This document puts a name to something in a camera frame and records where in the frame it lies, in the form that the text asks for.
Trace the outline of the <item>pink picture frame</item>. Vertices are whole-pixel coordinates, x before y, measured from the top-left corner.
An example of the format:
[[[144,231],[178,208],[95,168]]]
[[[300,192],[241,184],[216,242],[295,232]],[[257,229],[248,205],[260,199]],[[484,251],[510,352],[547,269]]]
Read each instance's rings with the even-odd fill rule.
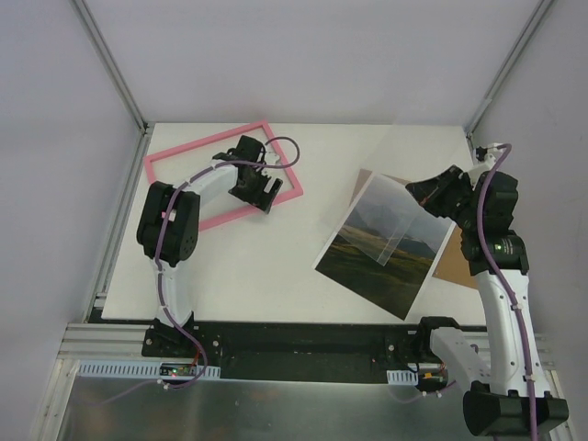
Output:
[[[242,125],[237,128],[233,128],[230,130],[226,130],[220,133],[216,133],[210,135],[205,138],[201,138],[199,140],[187,142],[184,144],[177,145],[176,147],[172,147],[158,153],[148,154],[143,158],[143,168],[147,177],[147,180],[150,184],[152,184],[156,180],[156,175],[154,171],[154,164],[156,162],[166,160],[168,158],[187,153],[196,149],[200,149],[206,147],[208,145],[228,140],[232,137],[236,137],[238,135],[244,135],[248,132],[254,130],[262,130],[268,139],[273,139],[275,137],[274,132],[272,131],[269,123],[266,120],[261,120],[249,124]],[[288,181],[292,185],[292,189],[280,192],[277,197],[275,198],[274,202],[276,205],[281,203],[287,202],[292,200],[293,198],[298,198],[303,195],[303,188],[299,179],[296,177],[294,171],[291,168],[288,168],[286,171],[286,176],[288,177]],[[231,211],[227,211],[225,213],[219,214],[217,216],[211,217],[206,220],[202,220],[199,224],[199,230],[204,232],[206,230],[216,228],[224,223],[235,221],[237,219],[253,215],[257,212],[257,209],[251,206],[243,206],[237,209],[233,209]]]

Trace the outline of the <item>clear acrylic sheet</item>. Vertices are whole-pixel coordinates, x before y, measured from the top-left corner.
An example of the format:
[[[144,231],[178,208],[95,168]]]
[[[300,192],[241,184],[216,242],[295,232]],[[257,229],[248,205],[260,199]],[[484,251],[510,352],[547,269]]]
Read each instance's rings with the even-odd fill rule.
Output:
[[[443,171],[464,146],[456,126],[393,126],[360,164],[349,206],[339,209],[332,239],[355,247],[369,261],[384,266],[405,252],[438,260],[451,222],[424,211],[405,188]]]

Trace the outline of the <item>landscape photo print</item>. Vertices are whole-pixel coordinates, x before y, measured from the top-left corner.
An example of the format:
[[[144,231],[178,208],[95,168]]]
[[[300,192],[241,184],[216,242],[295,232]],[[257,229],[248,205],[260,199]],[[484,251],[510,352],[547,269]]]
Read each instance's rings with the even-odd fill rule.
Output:
[[[345,244],[341,239],[333,240],[331,236],[317,257],[314,269],[364,300],[404,320],[432,277],[442,252],[435,263],[401,252],[394,254],[386,265],[379,266],[362,256],[352,245]]]

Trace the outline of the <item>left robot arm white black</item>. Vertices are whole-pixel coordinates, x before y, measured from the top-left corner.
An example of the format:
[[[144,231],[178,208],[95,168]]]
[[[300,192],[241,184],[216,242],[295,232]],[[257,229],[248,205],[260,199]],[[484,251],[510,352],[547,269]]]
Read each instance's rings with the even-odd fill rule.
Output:
[[[193,307],[179,275],[198,242],[201,208],[228,193],[267,214],[283,181],[266,171],[288,169],[300,159],[297,143],[290,163],[269,153],[267,146],[277,140],[260,142],[243,135],[235,147],[215,154],[206,168],[179,184],[154,181],[149,186],[136,238],[153,267],[159,303],[155,320],[169,328],[162,345],[172,356],[187,356],[194,346],[194,335],[185,329]]]

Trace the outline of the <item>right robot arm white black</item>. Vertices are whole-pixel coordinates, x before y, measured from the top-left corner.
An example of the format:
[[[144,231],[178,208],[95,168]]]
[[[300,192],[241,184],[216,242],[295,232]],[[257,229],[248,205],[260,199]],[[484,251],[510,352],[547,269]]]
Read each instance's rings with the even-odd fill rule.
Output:
[[[544,374],[529,313],[529,263],[523,240],[512,230],[518,182],[484,172],[476,182],[456,166],[409,183],[406,190],[429,214],[461,230],[461,251],[477,283],[491,361],[485,363],[449,317],[423,317],[410,348],[424,362],[439,359],[463,390],[462,409],[475,436],[538,440],[569,418]]]

